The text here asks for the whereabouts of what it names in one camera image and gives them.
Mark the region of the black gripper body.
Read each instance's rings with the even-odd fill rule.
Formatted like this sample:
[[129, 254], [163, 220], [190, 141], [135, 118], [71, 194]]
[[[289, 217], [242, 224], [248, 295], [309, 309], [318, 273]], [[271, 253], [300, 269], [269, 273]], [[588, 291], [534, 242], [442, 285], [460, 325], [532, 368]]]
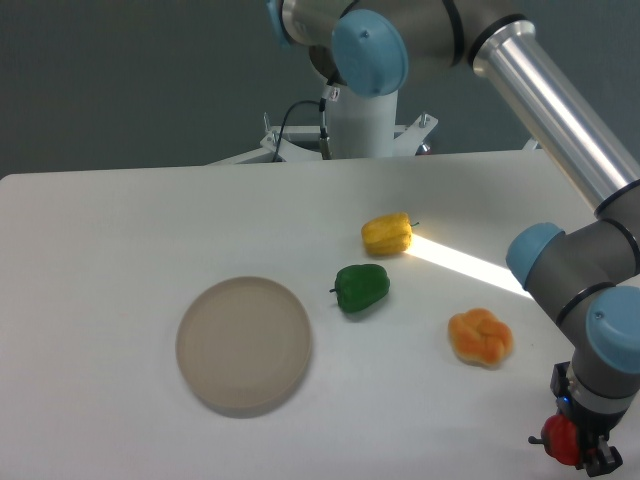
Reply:
[[587, 389], [570, 362], [554, 365], [550, 389], [555, 396], [555, 414], [566, 416], [576, 426], [581, 458], [599, 436], [604, 436], [609, 444], [610, 432], [623, 418], [622, 399], [601, 397]]

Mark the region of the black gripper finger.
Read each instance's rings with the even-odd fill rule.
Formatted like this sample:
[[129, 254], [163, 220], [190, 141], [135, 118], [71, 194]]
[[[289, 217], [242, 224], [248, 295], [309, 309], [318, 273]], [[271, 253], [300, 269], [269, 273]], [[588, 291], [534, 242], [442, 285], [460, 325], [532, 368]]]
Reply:
[[583, 454], [583, 467], [588, 476], [608, 475], [623, 465], [623, 459], [604, 436], [599, 436], [595, 445]]

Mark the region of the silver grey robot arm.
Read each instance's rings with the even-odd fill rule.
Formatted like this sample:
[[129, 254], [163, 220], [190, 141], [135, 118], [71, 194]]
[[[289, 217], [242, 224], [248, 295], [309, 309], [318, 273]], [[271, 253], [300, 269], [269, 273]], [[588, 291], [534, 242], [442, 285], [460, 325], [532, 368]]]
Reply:
[[412, 72], [467, 63], [505, 99], [594, 211], [573, 233], [541, 223], [511, 243], [521, 287], [571, 342], [553, 369], [557, 411], [537, 443], [558, 462], [606, 475], [610, 442], [639, 391], [639, 165], [539, 46], [508, 1], [270, 1], [280, 44], [355, 94], [397, 92]]

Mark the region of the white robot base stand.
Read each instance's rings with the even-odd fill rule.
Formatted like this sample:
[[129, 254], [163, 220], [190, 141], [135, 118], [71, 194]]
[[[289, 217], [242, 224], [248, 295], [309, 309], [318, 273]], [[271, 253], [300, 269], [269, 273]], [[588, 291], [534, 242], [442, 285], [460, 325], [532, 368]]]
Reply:
[[411, 123], [396, 122], [396, 93], [364, 99], [343, 86], [324, 89], [318, 100], [300, 100], [275, 125], [263, 116], [264, 135], [253, 150], [216, 161], [218, 165], [261, 163], [300, 163], [354, 158], [391, 158], [443, 153], [470, 153], [493, 150], [538, 149], [530, 134], [507, 135], [499, 141], [495, 132], [484, 136], [490, 145], [472, 145], [472, 134], [480, 131], [478, 122], [469, 131], [455, 132], [449, 124], [423, 111]]

